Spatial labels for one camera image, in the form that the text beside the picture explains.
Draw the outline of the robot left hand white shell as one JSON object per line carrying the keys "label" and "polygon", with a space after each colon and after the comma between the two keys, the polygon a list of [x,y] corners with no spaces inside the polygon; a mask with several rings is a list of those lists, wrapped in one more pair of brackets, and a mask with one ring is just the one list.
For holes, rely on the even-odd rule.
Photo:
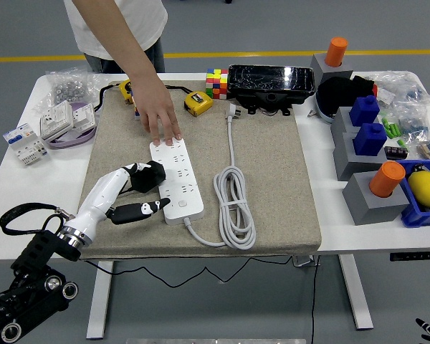
{"label": "robot left hand white shell", "polygon": [[66,222],[58,237],[72,246],[88,246],[96,235],[97,224],[109,218],[114,224],[142,221],[170,203],[163,198],[148,203],[114,207],[117,197],[128,181],[132,189],[146,193],[166,179],[163,165],[155,161],[123,166],[100,178],[82,203],[75,218]]}

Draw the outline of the person's right hand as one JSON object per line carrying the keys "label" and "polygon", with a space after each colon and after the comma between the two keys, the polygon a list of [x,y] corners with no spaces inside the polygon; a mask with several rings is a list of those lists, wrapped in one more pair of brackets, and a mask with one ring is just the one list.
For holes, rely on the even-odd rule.
{"label": "person's right hand", "polygon": [[173,102],[169,91],[154,72],[146,75],[130,76],[135,106],[146,132],[150,133],[155,145],[161,143],[161,134],[166,145],[173,139],[181,139]]}

